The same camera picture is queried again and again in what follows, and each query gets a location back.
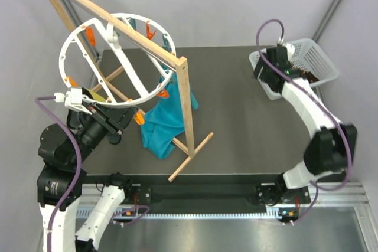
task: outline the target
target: plastic basket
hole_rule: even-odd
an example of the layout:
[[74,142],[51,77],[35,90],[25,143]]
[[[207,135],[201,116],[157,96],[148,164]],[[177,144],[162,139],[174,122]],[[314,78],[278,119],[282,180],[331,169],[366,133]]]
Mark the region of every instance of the plastic basket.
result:
[[[294,67],[300,68],[304,71],[310,71],[319,79],[318,82],[310,84],[311,87],[317,87],[326,82],[337,79],[339,75],[338,70],[315,41],[310,38],[303,38],[291,41],[290,44],[295,47],[294,55],[290,61]],[[249,55],[249,60],[253,69],[255,69],[259,59],[260,55],[258,51]],[[273,92],[266,83],[263,83],[260,80],[259,82],[271,100],[276,100],[281,97],[279,93]]]

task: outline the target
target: orange clip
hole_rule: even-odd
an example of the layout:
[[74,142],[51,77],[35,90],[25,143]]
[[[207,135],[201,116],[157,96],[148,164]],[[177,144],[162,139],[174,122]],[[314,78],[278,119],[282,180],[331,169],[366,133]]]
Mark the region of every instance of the orange clip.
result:
[[163,89],[160,93],[157,94],[158,97],[163,97],[165,99],[170,97],[169,92],[166,89]]
[[138,125],[143,125],[144,124],[144,117],[140,111],[135,113],[134,115],[134,120],[137,122]]
[[78,87],[79,85],[71,77],[66,77],[64,81],[69,81],[72,87]]
[[151,33],[151,31],[149,30],[149,20],[146,22],[146,28],[147,28],[147,39],[151,40],[156,34],[156,30],[153,33]]
[[96,46],[96,39],[95,39],[95,34],[93,33],[92,28],[90,27],[85,27],[85,34],[89,40],[89,43],[92,47]]

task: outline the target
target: white ring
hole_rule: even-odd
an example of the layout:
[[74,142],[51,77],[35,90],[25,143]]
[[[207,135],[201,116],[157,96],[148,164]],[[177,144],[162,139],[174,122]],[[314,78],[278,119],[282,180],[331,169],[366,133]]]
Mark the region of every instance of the white ring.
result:
[[[144,23],[146,23],[147,21],[149,21],[149,25],[151,27],[154,27],[155,29],[159,30],[164,35],[164,37],[168,40],[168,42],[169,42],[169,44],[170,44],[170,46],[172,48],[172,52],[174,52],[174,54],[176,55],[176,47],[174,45],[173,39],[171,38],[171,36],[169,35],[169,33],[162,26],[160,26],[158,23],[156,23],[155,21],[153,21],[151,19],[148,19],[146,17],[140,16],[140,15],[129,14],[129,13],[114,13],[114,14],[112,14],[112,16],[114,16],[116,18],[120,18],[123,22],[125,22],[129,26],[131,26],[131,25],[130,25],[130,23],[128,21],[128,18],[137,19],[137,20],[142,21]],[[127,102],[121,102],[121,103],[118,103],[115,100],[115,98],[112,95],[111,91],[109,90],[108,86],[104,82],[105,78],[103,78],[100,75],[100,73],[97,71],[96,66],[93,64],[93,62],[91,61],[91,59],[89,58],[89,56],[86,54],[84,46],[82,45],[82,43],[80,42],[79,38],[77,37],[77,35],[79,33],[81,33],[82,31],[84,31],[86,29],[86,27],[89,27],[91,25],[93,25],[95,28],[97,28],[97,30],[100,33],[100,35],[102,36],[102,38],[107,42],[107,44],[113,50],[113,52],[115,52],[115,54],[117,55],[117,57],[121,56],[123,58],[123,61],[121,61],[121,62],[123,62],[122,65],[130,67],[130,69],[128,69],[127,71],[125,70],[125,71],[129,75],[129,78],[131,80],[132,80],[132,78],[135,79],[136,83],[137,84],[139,83],[138,86],[141,86],[141,89],[139,90],[139,94],[141,94],[140,98],[133,99],[133,100],[127,101]],[[129,61],[128,61],[127,57],[126,57],[126,55],[122,51],[121,46],[118,43],[118,36],[115,33],[115,31],[114,31],[113,25],[110,24],[110,23],[108,23],[107,27],[105,29],[105,27],[102,25],[102,23],[97,18],[92,18],[92,19],[86,21],[85,23],[81,24],[81,26],[77,27],[67,37],[66,41],[64,42],[64,44],[63,44],[63,46],[61,48],[61,51],[60,51],[60,54],[59,54],[59,71],[60,71],[60,75],[61,75],[61,78],[62,78],[64,84],[68,88],[72,87],[72,85],[71,85],[71,83],[70,83],[69,80],[66,81],[67,75],[66,75],[66,72],[64,70],[64,61],[66,59],[66,52],[67,52],[67,49],[69,48],[70,44],[77,44],[79,46],[79,48],[82,51],[83,57],[87,60],[87,62],[91,66],[94,74],[96,75],[96,77],[97,77],[97,79],[99,81],[99,84],[101,84],[101,86],[104,88],[104,91],[107,93],[107,95],[111,99],[111,102],[99,102],[99,101],[96,101],[96,100],[92,100],[92,99],[88,98],[87,96],[83,96],[83,100],[85,100],[87,102],[98,103],[98,104],[102,104],[104,106],[109,106],[109,107],[114,107],[114,108],[122,108],[122,107],[135,106],[135,105],[138,105],[138,104],[141,104],[143,102],[148,101],[149,99],[155,97],[158,93],[160,93],[164,89],[164,87],[168,84],[168,82],[170,81],[170,79],[172,77],[172,74],[173,74],[172,70],[164,70],[161,67],[161,65],[158,62],[158,60],[156,60],[154,57],[152,57],[151,55],[148,54],[148,57],[151,59],[151,61],[155,65],[155,68],[158,69],[158,71],[161,73],[161,75],[164,78],[163,82],[159,83],[153,91],[151,91],[150,93],[148,93],[146,91],[146,89],[144,88],[144,85],[140,82],[139,77],[136,75],[135,71],[133,70],[131,64],[129,63]]]

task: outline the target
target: table surface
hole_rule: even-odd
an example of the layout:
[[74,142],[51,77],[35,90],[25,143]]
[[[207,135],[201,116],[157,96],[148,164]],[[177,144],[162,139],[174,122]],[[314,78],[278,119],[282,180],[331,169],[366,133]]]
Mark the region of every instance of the table surface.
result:
[[[185,174],[266,174],[287,171],[302,160],[309,142],[308,131],[284,99],[271,101],[252,78],[248,60],[254,47],[178,48],[188,58],[190,84],[200,107],[193,111],[195,145],[211,131],[213,138],[183,170]],[[135,71],[152,90],[157,70],[141,50],[126,50]],[[111,50],[105,50],[100,68],[107,76],[120,66]],[[112,83],[128,97],[138,97],[127,75]],[[142,105],[148,111],[154,98]],[[185,142],[185,135],[179,135]],[[143,148],[140,127],[132,121],[119,145],[106,139],[85,161],[89,175],[171,174],[187,156],[175,148],[159,160]]]

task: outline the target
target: wooden frame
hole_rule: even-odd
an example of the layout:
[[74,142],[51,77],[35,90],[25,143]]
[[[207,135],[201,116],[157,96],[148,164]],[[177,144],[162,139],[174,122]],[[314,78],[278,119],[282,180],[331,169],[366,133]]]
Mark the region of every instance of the wooden frame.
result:
[[[181,143],[177,138],[174,138],[173,143],[177,145],[182,151],[184,151],[188,157],[186,160],[176,169],[176,171],[170,176],[169,181],[172,182],[176,176],[187,166],[187,164],[193,159],[193,157],[204,147],[204,145],[211,139],[213,132],[211,132],[195,149],[194,147],[194,132],[193,132],[193,117],[191,112],[191,100],[190,100],[190,86],[189,86],[189,73],[188,73],[188,61],[185,57],[177,58],[168,51],[164,50],[162,47],[158,46],[153,41],[147,39],[142,34],[135,31],[132,27],[129,27],[124,22],[118,20],[117,18],[111,16],[110,13],[97,6],[90,0],[74,0],[79,5],[83,6],[90,12],[92,12],[96,17],[104,19],[105,21],[113,24],[124,36],[129,40],[134,42],[138,47],[146,51],[151,56],[155,57],[160,62],[164,63],[167,66],[173,67],[177,74],[177,83],[180,92],[181,107],[183,110],[184,117],[184,126],[185,126],[185,135],[187,146]],[[76,27],[73,24],[70,17],[67,15],[67,12],[64,10],[62,4],[59,0],[50,0],[51,4],[59,14],[60,18],[72,32]],[[82,44],[88,49],[88,46],[83,40],[80,40]],[[95,58],[91,58],[95,63],[96,68],[99,70],[98,65],[96,64]],[[105,82],[112,92],[117,94],[121,99],[127,100],[128,98],[119,91],[114,85],[110,83],[115,77],[122,73],[123,67],[119,67],[111,75],[105,78]],[[96,85],[92,90],[99,91],[101,85]]]

